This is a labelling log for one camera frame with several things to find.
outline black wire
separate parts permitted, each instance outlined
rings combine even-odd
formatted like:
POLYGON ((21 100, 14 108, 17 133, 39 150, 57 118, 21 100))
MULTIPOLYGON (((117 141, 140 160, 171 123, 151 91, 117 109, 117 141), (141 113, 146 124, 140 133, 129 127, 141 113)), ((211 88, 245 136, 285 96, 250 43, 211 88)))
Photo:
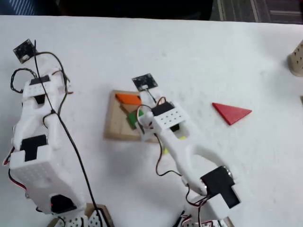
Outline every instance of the black wire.
POLYGON ((64 226, 65 226, 65 221, 64 221, 64 219, 63 218, 61 218, 61 217, 58 217, 58 219, 60 219, 61 221, 63 221, 63 224, 64 224, 64 226))
POLYGON ((151 92, 149 91, 149 89, 147 88, 147 89, 145 89, 145 90, 148 92, 148 94, 150 94, 150 96, 152 97, 153 101, 154 101, 155 103, 157 103, 156 99, 154 98, 154 96, 152 96, 152 94, 151 94, 151 92))
POLYGON ((61 71, 61 72, 62 72, 62 75, 63 75, 63 80, 64 80, 64 91, 65 91, 65 95, 64 95, 64 97, 63 97, 63 99, 62 99, 62 101, 61 101, 61 103, 60 103, 59 109, 58 109, 58 114, 60 115, 60 114, 61 114, 61 109, 62 109, 63 103, 64 103, 64 101, 65 101, 65 99, 66 99, 66 96, 67 96, 68 94, 72 94, 72 92, 68 92, 68 90, 67 90, 67 81, 70 82, 70 79, 69 79, 69 78, 67 77, 67 75, 65 74, 65 71, 64 71, 64 68, 63 68, 63 65, 62 65, 60 59, 59 59, 54 53, 52 53, 52 52, 47 52, 47 51, 44 51, 44 52, 37 52, 37 53, 36 53, 36 56, 38 56, 38 55, 40 55, 40 54, 50 54, 50 55, 52 55, 52 56, 58 61, 59 65, 60 65, 60 67, 61 67, 60 70, 58 70, 58 71, 52 73, 52 75, 53 75, 53 74, 55 74, 55 73, 61 71))
POLYGON ((28 69, 28 68, 20 68, 20 69, 15 70, 15 71, 13 72, 13 74, 11 75, 11 79, 10 79, 10 89, 12 89, 13 91, 15 91, 15 92, 17 92, 17 93, 20 93, 20 94, 23 93, 23 89, 21 89, 20 91, 16 90, 15 87, 14 87, 14 80, 15 80, 15 75, 16 75, 16 73, 19 72, 19 71, 22 71, 22 70, 30 72, 30 73, 34 76, 34 78, 37 78, 36 73, 35 73, 34 71, 28 69))
POLYGON ((47 100, 48 100, 48 103, 49 103, 49 105, 51 106, 52 111, 54 111, 53 106, 52 106, 52 103, 51 103, 51 101, 49 100, 48 93, 46 92, 46 89, 45 89, 45 87, 44 87, 44 84, 43 84, 43 82, 42 82, 42 80, 41 80, 41 77, 40 77, 40 74, 39 74, 39 69, 38 69, 38 65, 37 65, 37 58, 36 58, 36 51, 37 51, 37 49, 36 49, 36 40, 35 40, 34 59, 35 59, 35 65, 36 65, 36 69, 37 69, 37 74, 38 74, 40 83, 41 83, 41 85, 42 85, 42 87, 43 87, 43 90, 44 90, 44 92, 45 92, 45 95, 46 95, 46 98, 47 98, 47 100))
POLYGON ((43 213, 43 211, 40 210, 38 207, 36 207, 36 211, 37 211, 37 212, 40 212, 40 213, 43 213))
POLYGON ((220 220, 218 220, 218 224, 219 224, 220 227, 222 227, 222 224, 221 224, 220 220))
MULTIPOLYGON (((37 68, 38 77, 40 78, 40 83, 42 84, 42 87, 43 87, 43 89, 44 89, 45 95, 46 95, 46 97, 48 97, 48 94, 47 94, 47 92, 46 92, 46 90, 45 90, 45 88, 44 88, 44 86, 43 86, 43 82, 42 82, 42 80, 41 80, 41 77, 40 77, 40 74, 39 74, 39 70, 38 70, 38 65, 37 65, 37 60, 36 60, 36 40, 35 40, 35 51, 34 51, 34 53, 35 53, 35 54, 34 54, 34 58, 35 58, 35 64, 36 64, 36 68, 37 68)), ((48 100, 48 102, 49 102, 49 104, 50 104, 50 106, 51 106, 51 108, 52 108, 52 104, 51 104, 49 98, 48 98, 47 100, 48 100)), ((72 139, 72 137, 71 137, 71 135, 70 135, 70 132, 68 131, 68 129, 67 129, 65 123, 63 122, 61 116, 60 116, 58 113, 56 113, 56 111, 55 111, 53 108, 52 108, 52 112, 51 112, 51 113, 52 113, 52 114, 54 113, 54 114, 56 114, 56 115, 58 116, 58 119, 59 119, 59 121, 60 121, 62 127, 64 128, 65 133, 66 133, 66 135, 68 136, 68 139, 70 140, 70 142, 71 142, 71 144, 72 144, 72 146, 73 146, 73 148, 74 148, 74 150, 75 150, 75 152, 76 152, 76 155, 77 155, 77 157, 78 157, 78 160, 79 160, 79 163, 80 163, 80 166, 81 166, 81 169, 82 169, 82 172, 83 172, 83 175, 84 175, 86 184, 87 184, 87 187, 88 187, 88 189, 89 189, 89 194, 90 194, 91 200, 92 200, 92 202, 93 202, 94 209, 97 211, 97 215, 98 215, 98 218, 99 218, 99 221, 100 221, 100 226, 103 227, 102 218, 101 218, 101 216, 100 216, 100 214, 99 214, 99 212, 98 212, 98 207, 97 207, 97 205, 96 205, 96 202, 95 202, 93 193, 92 193, 92 191, 91 191, 90 184, 89 184, 89 180, 88 180, 88 177, 87 177, 87 175, 86 175, 85 168, 84 168, 84 165, 83 165, 83 163, 82 163, 82 159, 81 159, 81 156, 80 156, 80 154, 79 154, 78 148, 77 148, 77 146, 76 146, 74 140, 72 139)))
POLYGON ((165 173, 163 173, 163 174, 159 174, 159 173, 158 173, 158 165, 159 165, 159 162, 161 161, 162 152, 163 152, 163 151, 162 151, 162 145, 161 145, 161 142, 160 142, 159 137, 157 136, 156 133, 155 133, 154 135, 155 135, 155 137, 157 138, 157 140, 158 140, 158 142, 159 142, 159 145, 160 145, 160 156, 159 156, 159 159, 158 159, 157 164, 156 164, 156 174, 157 174, 158 176, 164 176, 165 174, 168 174, 168 173, 175 173, 175 174, 177 174, 178 176, 182 176, 181 174, 179 174, 179 173, 177 173, 176 171, 173 171, 173 170, 169 170, 169 171, 167 171, 167 172, 165 172, 165 173))
POLYGON ((64 101, 65 101, 65 99, 66 99, 66 97, 67 97, 67 94, 68 94, 68 93, 65 93, 65 95, 64 95, 64 97, 63 97, 63 99, 62 99, 62 101, 61 101, 61 103, 60 103, 60 106, 59 106, 59 109, 58 109, 58 115, 61 114, 61 109, 62 109, 63 103, 64 103, 64 101))

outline white plastic part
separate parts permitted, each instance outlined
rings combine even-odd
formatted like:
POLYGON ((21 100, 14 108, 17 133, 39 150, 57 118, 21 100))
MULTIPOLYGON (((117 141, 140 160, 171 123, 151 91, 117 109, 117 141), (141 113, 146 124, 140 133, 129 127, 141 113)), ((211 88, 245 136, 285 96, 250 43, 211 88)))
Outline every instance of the white plastic part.
POLYGON ((24 157, 23 150, 13 152, 9 167, 12 175, 27 187, 29 197, 41 211, 52 213, 50 199, 57 194, 70 198, 77 207, 64 215, 85 209, 84 197, 74 188, 72 177, 60 165, 50 145, 38 147, 35 160, 25 162, 24 157))
MULTIPOLYGON (((60 87, 63 86, 61 75, 52 76, 50 74, 48 76, 50 81, 44 82, 43 85, 45 86, 53 108, 57 110, 61 98, 59 90, 60 87)), ((43 124, 42 118, 51 112, 51 107, 46 97, 42 105, 39 105, 34 98, 34 96, 43 94, 44 90, 40 83, 35 85, 30 85, 30 81, 25 83, 22 98, 22 114, 19 122, 15 126, 13 137, 13 145, 16 150, 20 150, 22 140, 33 135, 35 130, 43 124)))
POLYGON ((152 121, 153 129, 144 129, 144 133, 139 127, 138 130, 144 140, 150 139, 154 133, 172 155, 176 162, 178 171, 190 188, 196 193, 207 195, 206 186, 200 180, 200 174, 193 168, 192 160, 194 155, 200 155, 217 166, 225 166, 230 170, 230 166, 222 159, 217 152, 205 148, 200 142, 200 132, 195 124, 190 120, 186 112, 177 103, 173 103, 174 109, 154 117, 152 121), (170 129, 171 126, 179 123, 180 131, 184 140, 170 129))
MULTIPOLYGON (((48 93, 53 108, 57 111, 64 94, 64 82, 62 73, 48 74, 50 81, 43 85, 48 93)), ((50 199, 54 195, 61 194, 68 197, 76 205, 71 210, 60 215, 68 217, 78 216, 86 203, 83 195, 75 187, 71 175, 61 164, 60 150, 60 122, 57 115, 52 114, 45 118, 47 127, 47 145, 37 147, 36 159, 25 161, 25 151, 20 150, 23 139, 37 135, 39 131, 45 131, 43 117, 51 112, 51 107, 45 97, 44 104, 38 104, 34 96, 43 95, 42 85, 30 85, 25 83, 22 98, 22 114, 19 122, 14 127, 13 145, 15 151, 11 154, 9 167, 11 174, 16 177, 27 188, 27 195, 33 200, 37 207, 45 214, 51 212, 50 199)))
POLYGON ((155 116, 152 121, 152 125, 157 132, 160 132, 162 130, 169 129, 170 127, 179 124, 186 119, 188 118, 184 111, 175 107, 163 114, 155 116))
MULTIPOLYGON (((178 227, 199 227, 198 222, 195 222, 192 218, 185 222, 183 225, 181 225, 182 220, 180 221, 178 227)), ((228 227, 224 220, 212 220, 213 224, 210 222, 204 223, 201 221, 201 227, 228 227)))
MULTIPOLYGON (((175 102, 172 103, 175 106, 174 109, 169 110, 161 115, 154 116, 150 129, 141 129, 138 124, 136 127, 140 132, 143 140, 148 140, 156 133, 174 158, 177 166, 177 170, 182 175, 182 182, 184 185, 189 185, 190 189, 196 193, 206 196, 207 187, 201 181, 201 175, 196 169, 193 168, 192 160, 194 155, 202 156, 203 158, 213 162, 218 167, 224 166, 227 171, 230 172, 230 177, 233 178, 235 185, 232 186, 233 191, 238 197, 240 203, 231 209, 226 204, 221 194, 218 194, 211 199, 209 199, 202 207, 200 212, 201 222, 208 220, 221 220, 234 212, 242 204, 243 191, 241 185, 239 184, 238 174, 222 157, 221 155, 209 148, 206 148, 202 143, 200 138, 199 129, 196 127, 195 123, 190 120, 186 112, 181 108, 181 106, 175 102), (173 132, 170 127, 179 124, 180 129, 178 132, 173 132)), ((150 117, 150 114, 145 112, 142 116, 150 117)), ((198 226, 198 208, 191 206, 186 203, 185 207, 186 214, 192 216, 191 223, 192 226, 198 226)))
MULTIPOLYGON (((101 211, 99 211, 99 214, 102 219, 102 226, 109 227, 106 224, 101 211)), ((92 215, 90 216, 89 219, 85 215, 73 217, 72 219, 69 219, 66 217, 62 217, 62 218, 64 219, 64 221, 66 223, 65 226, 64 226, 63 221, 59 219, 58 222, 56 223, 55 227, 101 227, 96 211, 94 211, 92 213, 92 215)))
MULTIPOLYGON (((161 97, 163 97, 163 93, 159 89, 159 87, 154 87, 152 89, 149 89, 149 92, 156 100, 159 100, 161 97)), ((146 90, 143 90, 140 92, 140 99, 142 101, 142 104, 148 105, 151 108, 153 108, 156 106, 156 103, 154 102, 151 95, 146 90)))
POLYGON ((54 227, 87 227, 88 226, 88 219, 85 215, 79 215, 76 217, 73 217, 72 219, 61 217, 65 221, 64 222, 59 219, 58 222, 54 227))
MULTIPOLYGON (((198 201, 202 197, 196 196, 192 201, 198 201)), ((224 223, 223 219, 226 218, 231 212, 238 209, 241 203, 229 208, 225 203, 221 194, 218 194, 211 199, 209 199, 200 209, 200 221, 201 223, 207 222, 209 220, 222 220, 221 224, 224 223)), ((198 224, 198 208, 193 207, 190 204, 185 205, 185 214, 190 214, 192 216, 191 220, 187 223, 198 224)))
MULTIPOLYGON (((101 216, 103 227, 109 227, 109 226, 107 226, 107 224, 106 224, 106 222, 104 220, 104 217, 103 217, 101 211, 98 210, 98 212, 99 212, 99 214, 101 216)), ((94 211, 92 213, 92 215, 90 216, 90 218, 88 220, 88 226, 89 227, 101 227, 100 222, 99 222, 99 218, 97 216, 97 212, 96 211, 94 211)))

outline wooden base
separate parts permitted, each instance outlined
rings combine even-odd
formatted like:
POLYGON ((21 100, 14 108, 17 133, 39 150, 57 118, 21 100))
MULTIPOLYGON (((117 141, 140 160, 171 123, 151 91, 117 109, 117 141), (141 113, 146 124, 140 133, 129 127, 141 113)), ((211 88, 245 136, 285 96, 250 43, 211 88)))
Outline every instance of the wooden base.
MULTIPOLYGON (((128 121, 125 111, 121 108, 120 102, 116 98, 116 94, 139 95, 139 92, 113 90, 109 98, 109 106, 106 115, 106 123, 104 129, 104 137, 116 140, 141 140, 137 129, 133 130, 128 121)), ((153 138, 147 142, 157 143, 157 139, 153 138)))

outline red triangle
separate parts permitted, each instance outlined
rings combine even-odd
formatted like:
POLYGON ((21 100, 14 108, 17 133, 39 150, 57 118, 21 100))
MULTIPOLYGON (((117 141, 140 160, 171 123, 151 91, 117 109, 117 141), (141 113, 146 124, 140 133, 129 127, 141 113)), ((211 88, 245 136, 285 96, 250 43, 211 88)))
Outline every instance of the red triangle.
POLYGON ((251 110, 219 103, 213 103, 213 106, 229 125, 234 124, 251 112, 251 110))

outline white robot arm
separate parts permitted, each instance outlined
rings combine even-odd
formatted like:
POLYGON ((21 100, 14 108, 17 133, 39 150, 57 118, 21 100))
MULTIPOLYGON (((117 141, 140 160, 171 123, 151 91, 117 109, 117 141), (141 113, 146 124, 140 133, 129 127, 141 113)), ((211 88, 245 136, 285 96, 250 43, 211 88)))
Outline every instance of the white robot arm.
POLYGON ((136 123, 142 140, 156 135, 175 160, 185 186, 200 195, 194 201, 207 196, 207 200, 199 208, 200 216, 197 215, 199 206, 186 205, 185 210, 192 217, 192 223, 198 223, 197 217, 200 222, 228 217, 242 203, 242 189, 237 181, 236 171, 219 153, 201 143, 198 127, 180 105, 168 102, 162 96, 150 74, 134 78, 133 81, 140 91, 143 104, 139 108, 145 108, 144 115, 137 116, 136 123), (201 176, 193 168, 194 155, 215 163, 217 168, 201 176))
MULTIPOLYGON (((41 79, 53 108, 58 110, 64 92, 62 73, 50 73, 41 79)), ((64 152, 60 149, 60 123, 57 115, 47 116, 51 107, 38 78, 26 82, 22 104, 12 139, 12 175, 25 185, 27 195, 45 214, 68 216, 84 210, 85 200, 60 162, 64 152)))

